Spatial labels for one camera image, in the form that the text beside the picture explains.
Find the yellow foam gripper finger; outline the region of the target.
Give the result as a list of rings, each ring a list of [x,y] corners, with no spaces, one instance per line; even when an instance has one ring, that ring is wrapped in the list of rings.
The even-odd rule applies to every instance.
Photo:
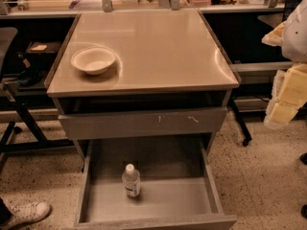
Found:
[[[281,46],[283,31],[284,31],[284,22],[280,23],[268,34],[265,34],[264,37],[262,38],[262,42],[269,46]]]
[[[266,109],[265,125],[287,125],[306,103],[307,64],[296,63],[287,71],[278,70]]]

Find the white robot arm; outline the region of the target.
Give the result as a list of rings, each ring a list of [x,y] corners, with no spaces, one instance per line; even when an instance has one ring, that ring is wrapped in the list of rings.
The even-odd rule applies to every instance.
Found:
[[[280,46],[282,56],[293,65],[278,70],[265,117],[270,128],[286,126],[307,103],[307,0],[302,0],[288,18],[262,38],[264,44]]]

